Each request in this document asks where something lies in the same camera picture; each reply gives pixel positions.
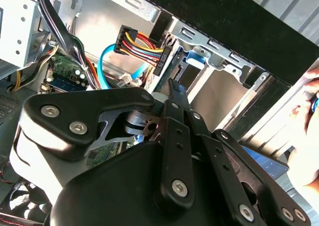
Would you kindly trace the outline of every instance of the screw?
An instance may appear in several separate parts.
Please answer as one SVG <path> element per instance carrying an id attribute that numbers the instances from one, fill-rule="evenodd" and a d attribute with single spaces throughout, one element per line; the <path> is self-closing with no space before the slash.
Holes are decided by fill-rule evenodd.
<path id="1" fill-rule="evenodd" d="M 176 105 L 175 103 L 172 103 L 171 105 L 178 109 L 178 105 Z"/>
<path id="2" fill-rule="evenodd" d="M 294 221 L 293 215 L 286 208 L 282 208 L 282 211 L 284 216 L 286 216 L 286 218 L 288 218 L 292 222 Z"/>
<path id="3" fill-rule="evenodd" d="M 224 139 L 228 139 L 228 135 L 226 135 L 224 132 L 221 132 L 220 135 L 224 138 Z"/>
<path id="4" fill-rule="evenodd" d="M 187 196 L 187 187 L 181 180 L 174 180 L 171 187 L 178 196 L 183 198 Z"/>
<path id="5" fill-rule="evenodd" d="M 197 114 L 196 112 L 193 113 L 193 116 L 194 116 L 197 120 L 200 120 L 200 115 Z"/>
<path id="6" fill-rule="evenodd" d="M 74 121 L 70 124 L 69 129 L 77 135 L 84 135 L 86 132 L 88 132 L 88 127 L 79 121 Z"/>
<path id="7" fill-rule="evenodd" d="M 60 114 L 60 111 L 53 105 L 46 105 L 41 108 L 41 113 L 46 117 L 55 118 Z"/>
<path id="8" fill-rule="evenodd" d="M 248 208 L 246 205 L 240 205 L 239 211 L 241 215 L 249 222 L 254 221 L 254 215 L 253 212 L 251 212 L 250 208 Z"/>
<path id="9" fill-rule="evenodd" d="M 148 95 L 142 94 L 142 97 L 146 100 L 150 100 L 150 97 Z"/>
<path id="10" fill-rule="evenodd" d="M 295 214 L 298 218 L 300 218 L 302 221 L 306 222 L 306 217 L 297 209 L 295 209 Z"/>

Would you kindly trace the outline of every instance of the person's hand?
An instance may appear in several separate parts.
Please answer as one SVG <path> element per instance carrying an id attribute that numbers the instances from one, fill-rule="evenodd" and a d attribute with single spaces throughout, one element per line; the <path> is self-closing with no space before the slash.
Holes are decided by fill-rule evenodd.
<path id="1" fill-rule="evenodd" d="M 309 79 L 319 77 L 319 69 L 305 74 Z M 319 91 L 319 80 L 304 86 L 305 91 Z M 291 114 L 289 124 L 292 144 L 295 150 L 291 153 L 288 165 L 288 176 L 295 188 L 306 186 L 318 177 L 319 170 L 319 106 L 314 114 L 310 112 L 311 103 L 301 102 Z"/>

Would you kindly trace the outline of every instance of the cooling fan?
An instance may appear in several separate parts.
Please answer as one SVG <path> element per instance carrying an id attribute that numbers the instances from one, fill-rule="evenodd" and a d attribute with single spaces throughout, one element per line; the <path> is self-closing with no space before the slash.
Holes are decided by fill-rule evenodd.
<path id="1" fill-rule="evenodd" d="M 15 185 L 1 207 L 8 215 L 43 223 L 52 205 L 42 189 L 23 180 Z"/>

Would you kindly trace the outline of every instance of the finger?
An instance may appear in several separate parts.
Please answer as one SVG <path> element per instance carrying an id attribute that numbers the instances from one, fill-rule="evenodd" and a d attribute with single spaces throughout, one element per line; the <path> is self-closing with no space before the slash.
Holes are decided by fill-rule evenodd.
<path id="1" fill-rule="evenodd" d="M 308 121 L 309 121 L 309 111 L 310 111 L 311 103 L 310 101 L 304 101 L 299 108 L 299 111 L 294 120 L 295 129 L 298 130 L 296 133 L 305 132 Z"/>
<path id="2" fill-rule="evenodd" d="M 295 118 L 297 117 L 298 112 L 299 112 L 299 109 L 300 109 L 300 106 L 297 106 L 297 107 L 295 107 L 295 108 L 292 110 L 292 112 L 291 112 L 291 114 L 290 114 L 290 118 L 291 118 L 291 119 L 295 119 Z"/>
<path id="3" fill-rule="evenodd" d="M 315 79 L 319 77 L 319 69 L 314 69 L 306 72 L 305 77 L 307 77 L 308 79 Z"/>
<path id="4" fill-rule="evenodd" d="M 312 93 L 317 93 L 319 91 L 319 80 L 304 85 L 304 90 Z"/>

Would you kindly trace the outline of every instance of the ribbed metal panel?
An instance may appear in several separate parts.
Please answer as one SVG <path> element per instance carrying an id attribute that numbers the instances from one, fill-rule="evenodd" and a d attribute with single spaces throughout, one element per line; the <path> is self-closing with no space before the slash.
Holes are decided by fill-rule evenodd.
<path id="1" fill-rule="evenodd" d="M 319 45 L 318 0 L 253 0 Z"/>
<path id="2" fill-rule="evenodd" d="M 20 104 L 7 95 L 0 94 L 0 125 L 7 120 Z"/>

